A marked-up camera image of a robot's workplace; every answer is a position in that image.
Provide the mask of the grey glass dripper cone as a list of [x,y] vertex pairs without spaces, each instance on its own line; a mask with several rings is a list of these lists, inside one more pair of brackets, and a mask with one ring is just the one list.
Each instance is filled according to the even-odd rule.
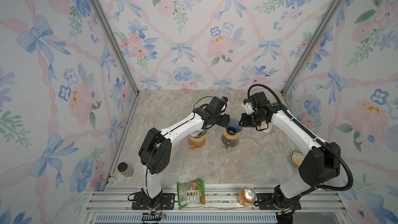
[[190,136],[193,137],[193,138],[195,138],[195,139],[199,139],[199,138],[205,136],[205,135],[206,135],[206,132],[207,132],[207,130],[202,130],[201,132],[193,133],[193,134],[191,134]]

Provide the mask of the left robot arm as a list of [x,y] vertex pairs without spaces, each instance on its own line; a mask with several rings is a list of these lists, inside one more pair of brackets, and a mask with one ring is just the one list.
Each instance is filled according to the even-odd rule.
[[208,129],[215,125],[225,127],[230,116],[225,113],[227,97],[212,96],[209,103],[194,107],[183,120],[161,130],[148,131],[138,155],[144,166],[145,184],[141,189],[143,199],[151,206],[160,203],[162,195],[161,173],[168,166],[172,148],[187,137],[202,142]]

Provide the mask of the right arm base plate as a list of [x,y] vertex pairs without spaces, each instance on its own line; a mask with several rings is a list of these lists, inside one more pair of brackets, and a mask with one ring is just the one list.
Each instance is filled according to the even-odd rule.
[[272,193],[258,193],[257,199],[254,202],[254,206],[260,210],[279,210],[287,211],[292,210],[295,207],[296,210],[301,210],[300,202],[296,202],[295,198],[286,199],[283,195],[277,195],[276,197]]

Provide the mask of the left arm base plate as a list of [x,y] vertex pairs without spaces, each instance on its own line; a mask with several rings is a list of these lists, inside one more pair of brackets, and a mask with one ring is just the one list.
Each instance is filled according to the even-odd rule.
[[133,210],[173,210],[175,206],[174,193],[160,193],[154,199],[149,198],[144,192],[135,192],[127,197],[132,202]]

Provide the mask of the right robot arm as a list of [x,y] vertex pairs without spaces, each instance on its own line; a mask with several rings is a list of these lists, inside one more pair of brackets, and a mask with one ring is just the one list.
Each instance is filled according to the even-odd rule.
[[274,189],[272,204],[278,209],[292,207],[297,197],[306,195],[321,184],[339,176],[341,164],[337,155],[340,147],[335,143],[324,143],[302,125],[288,109],[279,102],[270,102],[264,92],[255,93],[242,103],[245,113],[240,125],[263,131],[271,125],[280,128],[304,155],[298,172],[287,182]]

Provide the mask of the coffee filter paper pack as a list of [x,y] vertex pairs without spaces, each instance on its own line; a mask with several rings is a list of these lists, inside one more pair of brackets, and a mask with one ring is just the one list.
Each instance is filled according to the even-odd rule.
[[262,125],[261,125],[261,129],[264,133],[270,133],[270,131],[273,128],[273,123],[271,122],[267,122],[267,121],[263,121]]

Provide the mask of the blue glass dripper cone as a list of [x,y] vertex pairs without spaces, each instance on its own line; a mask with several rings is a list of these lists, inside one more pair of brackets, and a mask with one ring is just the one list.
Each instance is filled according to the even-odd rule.
[[239,125],[238,119],[230,119],[230,122],[226,128],[230,134],[241,132],[243,129],[242,126]]

